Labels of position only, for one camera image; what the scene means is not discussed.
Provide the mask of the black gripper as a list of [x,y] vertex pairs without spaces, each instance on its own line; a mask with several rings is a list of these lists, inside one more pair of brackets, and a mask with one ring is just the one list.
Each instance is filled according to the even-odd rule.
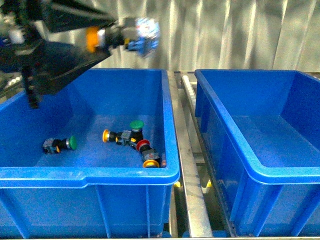
[[109,13],[76,0],[2,0],[0,2],[0,70],[20,72],[29,106],[55,95],[84,72],[111,56],[108,50],[46,41],[35,25],[44,21],[51,33],[112,26]]

